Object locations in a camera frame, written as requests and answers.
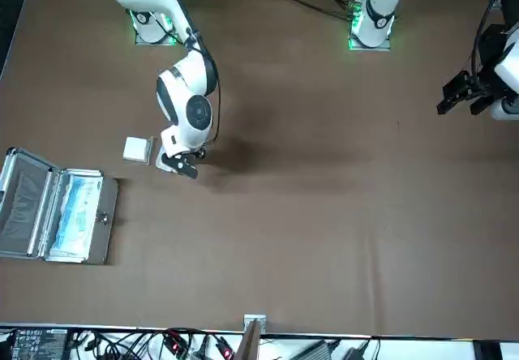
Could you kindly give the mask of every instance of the case latch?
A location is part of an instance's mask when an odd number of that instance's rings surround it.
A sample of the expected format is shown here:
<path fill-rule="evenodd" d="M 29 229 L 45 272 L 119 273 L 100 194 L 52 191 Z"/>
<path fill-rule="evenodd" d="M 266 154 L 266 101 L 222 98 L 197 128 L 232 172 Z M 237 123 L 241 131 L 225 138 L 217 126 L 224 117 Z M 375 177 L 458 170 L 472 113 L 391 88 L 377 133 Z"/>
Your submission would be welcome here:
<path fill-rule="evenodd" d="M 96 214 L 96 222 L 100 222 L 103 225 L 108 225 L 110 221 L 110 215 L 107 212 L 99 211 Z"/>

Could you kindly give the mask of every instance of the small white box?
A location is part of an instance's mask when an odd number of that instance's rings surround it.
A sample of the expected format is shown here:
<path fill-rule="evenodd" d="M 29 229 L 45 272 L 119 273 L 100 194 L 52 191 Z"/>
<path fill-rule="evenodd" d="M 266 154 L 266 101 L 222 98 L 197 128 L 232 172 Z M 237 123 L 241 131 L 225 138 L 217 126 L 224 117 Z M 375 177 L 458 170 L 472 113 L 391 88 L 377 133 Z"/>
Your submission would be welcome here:
<path fill-rule="evenodd" d="M 122 159 L 149 164 L 149 157 L 152 152 L 152 147 L 153 137 L 151 139 L 127 137 L 127 141 L 124 145 L 124 152 L 122 153 Z"/>

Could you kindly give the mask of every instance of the electrical cable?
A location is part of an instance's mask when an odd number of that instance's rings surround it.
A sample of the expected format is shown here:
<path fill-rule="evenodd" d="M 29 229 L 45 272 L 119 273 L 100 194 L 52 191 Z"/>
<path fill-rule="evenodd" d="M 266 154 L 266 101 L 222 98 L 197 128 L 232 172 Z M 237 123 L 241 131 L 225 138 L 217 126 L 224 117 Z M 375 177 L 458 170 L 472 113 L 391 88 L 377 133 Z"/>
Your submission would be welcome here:
<path fill-rule="evenodd" d="M 311 3 L 308 3 L 308 2 L 305 2 L 305 1 L 302 1 L 302 0 L 290 0 L 290 1 L 299 3 L 300 5 L 303 5 L 303 6 L 307 7 L 307 8 L 309 8 L 309 9 L 318 11 L 321 14 L 329 15 L 331 17 L 334 17 L 334 18 L 337 18 L 337 19 L 341 19 L 343 21 L 348 21 L 348 19 L 349 19 L 349 16 L 346 15 L 344 12 L 341 12 L 341 11 L 324 9 L 323 7 L 312 5 Z"/>
<path fill-rule="evenodd" d="M 164 26 L 162 26 L 161 24 L 161 21 L 159 21 L 154 15 L 153 15 L 153 18 L 155 18 L 156 22 L 158 23 L 158 25 L 161 27 L 161 29 L 164 31 L 164 33 L 167 35 L 167 36 L 170 36 L 171 38 L 173 38 L 174 40 L 176 40 L 180 45 L 186 47 L 185 43 L 182 42 L 182 40 L 178 39 L 178 37 L 173 34 L 172 32 L 170 32 L 169 30 L 167 30 L 166 28 L 164 28 Z M 212 58 L 211 54 L 209 53 L 204 53 L 202 52 L 200 49 L 197 49 L 195 48 L 194 46 L 189 46 L 189 47 L 186 47 L 186 49 L 188 51 L 190 50 L 194 50 L 196 52 L 198 52 L 199 54 L 201 54 L 202 56 L 206 57 L 209 59 L 209 62 L 211 63 L 211 66 L 214 70 L 214 74 L 215 76 L 217 77 L 217 83 L 218 83 L 218 113 L 217 113 L 217 129 L 214 133 L 214 136 L 212 137 L 212 139 L 206 141 L 206 145 L 211 145 L 211 144 L 214 144 L 215 141 L 217 140 L 218 138 L 218 134 L 220 133 L 220 110 L 221 110 L 221 81 L 220 81 L 220 74 L 218 73 L 218 67 L 217 67 L 217 64 L 216 62 L 214 61 L 214 59 Z"/>
<path fill-rule="evenodd" d="M 159 350 L 159 360 L 161 360 L 161 357 L 162 357 L 162 350 L 164 349 L 164 339 L 162 339 L 162 344 L 161 344 L 161 350 Z"/>
<path fill-rule="evenodd" d="M 378 360 L 379 353 L 380 353 L 380 346 L 382 343 L 380 342 L 380 339 L 377 341 L 377 346 L 375 348 L 375 352 L 373 352 L 373 355 L 371 356 L 371 360 Z"/>
<path fill-rule="evenodd" d="M 479 42 L 481 41 L 481 36 L 483 34 L 483 28 L 485 27 L 485 23 L 487 22 L 487 18 L 492 10 L 492 7 L 495 5 L 496 2 L 499 0 L 490 0 L 487 6 L 487 9 L 483 13 L 483 17 L 481 18 L 481 21 L 478 26 L 478 30 L 476 32 L 476 36 L 474 38 L 474 45 L 472 48 L 472 54 L 470 55 L 471 58 L 471 73 L 472 73 L 472 79 L 476 83 L 476 85 L 483 91 L 488 92 L 488 89 L 485 88 L 479 81 L 478 77 L 478 67 L 477 67 L 477 57 L 478 57 L 478 46 Z"/>
<path fill-rule="evenodd" d="M 339 7 L 344 10 L 344 11 L 348 11 L 348 4 L 350 3 L 350 1 L 345 1 L 345 0 L 334 0 L 336 2 L 337 5 L 339 5 Z"/>

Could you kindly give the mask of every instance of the brown table surface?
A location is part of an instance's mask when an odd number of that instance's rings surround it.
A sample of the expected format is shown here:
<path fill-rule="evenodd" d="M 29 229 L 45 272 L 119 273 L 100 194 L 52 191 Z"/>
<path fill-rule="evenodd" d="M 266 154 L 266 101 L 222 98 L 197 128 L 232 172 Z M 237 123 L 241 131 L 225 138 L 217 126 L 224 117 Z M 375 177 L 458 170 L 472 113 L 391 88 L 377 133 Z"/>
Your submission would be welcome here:
<path fill-rule="evenodd" d="M 183 48 L 134 46 L 114 0 L 27 0 L 0 148 L 121 190 L 108 265 L 2 260 L 0 320 L 517 339 L 519 123 L 435 111 L 487 0 L 402 0 L 391 53 L 294 2 L 183 1 L 223 86 L 196 181 L 122 162 Z"/>

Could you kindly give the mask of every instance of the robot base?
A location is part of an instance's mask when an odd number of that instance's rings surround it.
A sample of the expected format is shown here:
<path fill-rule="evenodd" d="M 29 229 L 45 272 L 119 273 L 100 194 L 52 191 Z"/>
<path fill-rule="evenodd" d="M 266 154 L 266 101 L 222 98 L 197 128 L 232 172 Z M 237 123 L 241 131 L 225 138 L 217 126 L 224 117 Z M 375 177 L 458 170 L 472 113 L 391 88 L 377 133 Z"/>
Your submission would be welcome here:
<path fill-rule="evenodd" d="M 155 43 L 150 44 L 149 42 L 144 41 L 140 36 L 136 33 L 135 34 L 135 45 L 166 45 L 166 46 L 175 46 L 177 44 L 177 41 L 173 39 L 173 37 L 166 37 L 163 40 Z"/>
<path fill-rule="evenodd" d="M 366 46 L 362 45 L 358 40 L 355 39 L 354 36 L 351 36 L 348 40 L 348 49 L 349 50 L 370 50 L 370 51 L 379 51 L 379 52 L 389 52 L 391 50 L 391 43 L 389 42 L 389 39 L 387 38 L 386 41 L 384 41 L 381 45 L 377 46 L 376 48 L 367 48 Z"/>

